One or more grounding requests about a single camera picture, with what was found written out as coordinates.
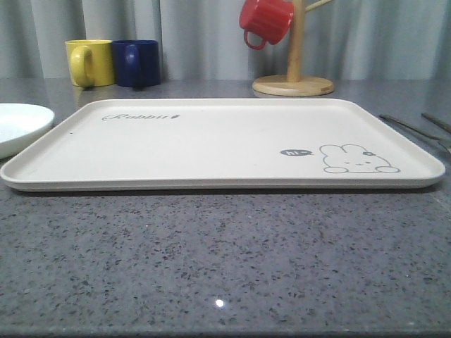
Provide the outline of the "white round plate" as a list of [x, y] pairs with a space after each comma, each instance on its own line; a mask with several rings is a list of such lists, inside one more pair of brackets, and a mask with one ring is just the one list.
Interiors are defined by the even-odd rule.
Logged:
[[1, 158], [13, 156], [48, 132], [54, 112], [32, 104], [1, 104]]

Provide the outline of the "silver metal fork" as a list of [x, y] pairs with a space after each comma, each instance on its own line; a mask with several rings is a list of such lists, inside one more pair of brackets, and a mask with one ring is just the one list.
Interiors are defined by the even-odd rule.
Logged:
[[394, 118], [394, 117], [392, 117], [390, 115], [381, 114], [381, 115], [379, 115], [379, 117], [381, 119], [389, 121], [391, 123], [396, 123], [398, 125], [401, 125], [401, 126], [407, 128], [409, 130], [413, 130], [416, 133], [418, 133], [418, 134], [420, 134], [420, 135], [422, 135], [422, 136], [424, 136], [426, 138], [429, 138], [429, 139], [432, 139], [434, 141], [437, 141], [437, 143], [441, 147], [443, 147], [444, 150], [446, 150], [446, 152], [450, 153], [450, 140], [449, 139], [444, 139], [442, 137], [437, 137], [435, 135], [431, 135], [431, 134], [427, 133], [426, 131], [420, 130], [419, 128], [417, 128], [415, 126], [413, 126], [413, 125], [411, 125], [409, 123], [406, 123], [405, 121], [402, 121], [402, 120], [400, 120], [398, 118]]

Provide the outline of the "silver metal chopstick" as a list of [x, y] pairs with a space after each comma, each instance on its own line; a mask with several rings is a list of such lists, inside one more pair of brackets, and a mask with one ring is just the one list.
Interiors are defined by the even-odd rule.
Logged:
[[428, 113], [422, 113], [421, 116], [427, 120], [429, 120], [430, 122], [434, 123], [435, 125], [437, 125], [439, 128], [443, 129], [444, 131], [446, 131], [447, 133], [451, 133], [451, 124], [441, 120], [440, 118], [437, 118], [431, 114]]

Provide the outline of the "beige rabbit serving tray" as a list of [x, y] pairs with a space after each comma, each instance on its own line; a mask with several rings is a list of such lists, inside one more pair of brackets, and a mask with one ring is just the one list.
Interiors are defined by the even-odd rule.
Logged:
[[21, 191], [418, 188], [441, 161], [339, 99], [87, 104], [3, 165]]

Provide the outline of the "wooden mug tree stand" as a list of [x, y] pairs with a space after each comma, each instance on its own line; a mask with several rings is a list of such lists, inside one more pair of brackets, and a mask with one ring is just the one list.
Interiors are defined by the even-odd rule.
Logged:
[[269, 75], [257, 78], [254, 91], [276, 96], [321, 96], [334, 90], [334, 84], [322, 77], [303, 75], [302, 46], [304, 21], [307, 11], [306, 1], [293, 1], [294, 18], [290, 27], [288, 62], [285, 75]]

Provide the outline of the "grey curtain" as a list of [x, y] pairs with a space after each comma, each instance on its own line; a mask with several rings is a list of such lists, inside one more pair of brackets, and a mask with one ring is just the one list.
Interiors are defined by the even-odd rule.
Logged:
[[[154, 39], [167, 80], [284, 73], [288, 43], [248, 48], [241, 1], [2, 1], [1, 76], [68, 77], [71, 39]], [[304, 73], [337, 80], [450, 78], [449, 1], [332, 1], [306, 16]]]

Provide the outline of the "dark blue mug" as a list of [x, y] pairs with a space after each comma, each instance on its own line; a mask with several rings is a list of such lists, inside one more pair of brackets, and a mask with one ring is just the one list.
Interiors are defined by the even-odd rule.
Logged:
[[151, 39], [115, 40], [111, 43], [116, 84], [151, 87], [161, 84], [159, 43]]

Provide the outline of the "red ribbed mug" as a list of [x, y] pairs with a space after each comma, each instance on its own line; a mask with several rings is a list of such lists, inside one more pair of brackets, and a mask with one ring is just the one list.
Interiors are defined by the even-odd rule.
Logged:
[[267, 43], [279, 43], [290, 29], [294, 11], [291, 1], [246, 0], [239, 18], [245, 44], [260, 50]]

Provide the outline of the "yellow mug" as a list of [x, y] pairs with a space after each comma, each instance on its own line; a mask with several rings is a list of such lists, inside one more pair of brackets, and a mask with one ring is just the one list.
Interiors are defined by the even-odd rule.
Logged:
[[65, 42], [73, 85], [101, 87], [115, 82], [111, 43], [108, 39], [75, 39]]

